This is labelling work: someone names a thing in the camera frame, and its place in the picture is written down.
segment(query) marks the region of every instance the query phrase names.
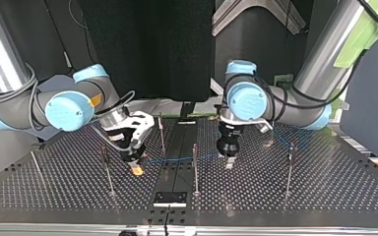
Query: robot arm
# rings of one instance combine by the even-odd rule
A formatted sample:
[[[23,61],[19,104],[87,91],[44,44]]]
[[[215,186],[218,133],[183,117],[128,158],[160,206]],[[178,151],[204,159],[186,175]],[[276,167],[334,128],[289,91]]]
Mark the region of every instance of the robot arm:
[[[340,1],[292,89],[267,86],[252,62],[230,62],[220,110],[220,154],[235,157],[244,125],[260,125],[263,133],[272,129],[266,120],[308,130],[324,128],[332,113],[331,94],[352,70],[345,90],[356,64],[378,38],[378,16],[373,11],[364,0]]]
[[[96,117],[134,174],[143,174],[141,157],[146,149],[144,141],[155,124],[153,116],[142,111],[128,112],[101,65],[85,68],[73,78],[75,85],[70,89],[34,96],[32,87],[11,99],[0,100],[0,129],[32,128],[32,118],[42,127],[73,132]]]

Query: small object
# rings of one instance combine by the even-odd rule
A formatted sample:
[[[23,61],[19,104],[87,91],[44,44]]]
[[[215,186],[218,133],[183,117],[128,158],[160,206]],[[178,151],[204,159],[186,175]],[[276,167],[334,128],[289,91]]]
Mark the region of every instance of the small object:
[[[193,145],[193,166],[195,168],[195,196],[199,196],[201,193],[199,192],[198,186],[198,149],[196,144]]]
[[[234,163],[235,163],[235,160],[236,160],[236,156],[227,156],[225,155],[225,158],[226,158],[226,166],[225,166],[225,169],[232,169],[232,167],[234,166]]]
[[[164,146],[164,135],[163,135],[163,126],[161,124],[161,113],[158,117],[158,128],[160,129],[160,136],[161,136],[161,150],[163,151],[163,153],[165,152],[165,146]]]

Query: metal plate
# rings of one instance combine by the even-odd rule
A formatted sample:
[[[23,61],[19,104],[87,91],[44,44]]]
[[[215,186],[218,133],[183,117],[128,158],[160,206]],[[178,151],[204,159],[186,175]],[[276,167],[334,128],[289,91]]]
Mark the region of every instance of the metal plate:
[[[277,125],[241,136],[234,167],[217,157],[218,123],[199,121],[198,225],[369,226],[378,224],[378,168],[329,129]],[[289,143],[298,146],[286,197]]]
[[[163,121],[166,148],[174,123],[175,120]],[[132,212],[143,218],[142,215],[147,215],[163,159],[158,125],[146,141],[146,153],[150,160],[146,162],[142,176],[134,176],[128,164],[120,160],[119,153],[107,147],[116,192],[114,197],[109,195],[109,183],[101,165],[100,148],[103,144],[104,141],[90,127],[64,136],[37,155],[42,175],[36,171],[31,160],[0,183],[0,213],[28,211],[34,217],[27,217],[26,220],[40,222],[57,222],[60,219],[44,211],[113,214],[126,211],[127,215]],[[51,218],[41,218],[43,215],[51,215]],[[11,219],[11,213],[8,218],[11,221],[19,219]],[[80,218],[68,217],[67,220],[76,222]]]
[[[174,124],[164,121],[167,144]],[[198,119],[197,134],[201,195],[189,197],[184,224],[378,227],[378,168],[330,130],[278,125],[273,134],[263,135],[254,126],[246,127],[241,153],[230,170],[217,155],[218,122]],[[286,198],[290,142],[297,144],[298,156]],[[158,129],[146,142],[155,160],[144,176],[135,177],[126,164],[113,161],[118,193],[114,199],[100,167],[101,144],[86,127],[38,156],[45,185],[32,162],[0,182],[0,222],[148,224],[162,170]],[[173,217],[175,222],[183,217],[180,213]]]

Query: metal bracket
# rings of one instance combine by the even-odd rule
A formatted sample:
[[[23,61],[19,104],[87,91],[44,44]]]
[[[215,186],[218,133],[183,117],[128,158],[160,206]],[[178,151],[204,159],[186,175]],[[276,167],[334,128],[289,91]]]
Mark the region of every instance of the metal bracket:
[[[292,34],[297,34],[306,23],[303,21],[296,8],[290,3],[289,14],[287,13],[289,0],[226,0],[213,16],[213,36],[217,36],[244,10],[251,7],[263,7],[269,10],[278,20],[285,25],[288,15],[287,28]]]

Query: black cable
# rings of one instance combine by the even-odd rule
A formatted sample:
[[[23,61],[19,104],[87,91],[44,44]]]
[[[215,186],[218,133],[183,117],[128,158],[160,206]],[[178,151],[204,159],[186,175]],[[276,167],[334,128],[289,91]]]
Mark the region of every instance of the black cable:
[[[69,70],[69,72],[65,73],[65,75],[71,73],[71,72],[72,72],[72,69],[75,70],[75,71],[78,71],[78,69],[76,69],[75,66],[73,65],[73,62],[70,61],[70,58],[71,58],[71,57],[69,56],[69,53],[68,53],[67,50],[66,50],[66,45],[65,45],[64,42],[63,42],[63,39],[62,39],[61,34],[60,34],[60,31],[59,31],[59,29],[58,29],[58,27],[57,27],[57,25],[56,25],[56,23],[55,23],[55,21],[54,21],[53,15],[51,14],[50,8],[48,7],[48,4],[47,4],[47,1],[46,1],[46,0],[44,0],[44,5],[45,5],[45,10],[47,10],[48,16],[49,16],[50,19],[51,19],[51,23],[53,23],[54,29],[56,30],[57,37],[59,38],[59,40],[60,40],[60,44],[61,44],[61,46],[63,47],[63,51],[64,51],[64,53],[66,53],[66,55],[67,55],[67,57],[68,57],[68,60],[69,60],[69,62],[70,62],[70,66],[71,66],[71,67],[70,67],[70,70]]]
[[[287,91],[286,89],[282,88],[283,90],[283,103],[282,103],[282,108],[281,111],[279,112],[278,117],[276,117],[275,121],[279,121],[282,116],[284,115],[284,111],[286,110],[286,103],[287,103]]]
[[[94,60],[94,58],[92,57],[92,54],[91,54],[91,48],[90,48],[90,45],[89,45],[89,39],[88,39],[88,34],[89,34],[90,32],[89,32],[88,24],[86,23],[84,17],[82,17],[82,22],[83,22],[83,24],[86,26],[86,27],[84,28],[84,35],[85,35],[86,49],[88,50],[88,56],[89,56],[89,58],[91,59],[92,63],[96,64],[96,62],[95,62],[95,60]]]
[[[257,76],[257,73],[254,72],[254,79],[257,83],[259,83],[260,87],[262,87],[270,96],[271,102],[272,102],[272,116],[270,121],[275,120],[276,116],[276,104],[275,104],[275,96],[272,93],[272,89],[269,87],[269,85],[260,77]]]
[[[378,14],[365,0],[357,0],[364,8],[366,13],[378,24]]]
[[[360,63],[361,61],[361,58],[364,56],[364,54],[366,53],[366,49],[361,51],[360,55],[358,55],[358,58],[357,60],[355,61],[354,63],[354,66],[352,68],[352,71],[348,77],[348,79],[346,80],[346,83],[345,85],[342,87],[342,89],[339,91],[339,93],[337,93],[337,95],[335,95],[333,98],[331,98],[330,100],[326,101],[326,102],[323,102],[323,103],[320,103],[320,104],[316,104],[316,105],[309,105],[309,106],[305,106],[305,105],[297,105],[297,104],[292,104],[292,103],[289,103],[289,102],[286,102],[284,103],[284,101],[277,97],[276,95],[274,95],[275,99],[278,100],[279,102],[283,102],[285,105],[287,106],[290,106],[290,107],[294,107],[294,108],[298,108],[298,109],[317,109],[317,108],[321,108],[321,107],[324,107],[328,104],[331,104],[333,103],[335,100],[337,100],[346,90],[347,86],[349,85],[349,83],[351,82],[351,79],[352,79],[352,76],[354,75],[357,67],[358,67],[358,64]]]

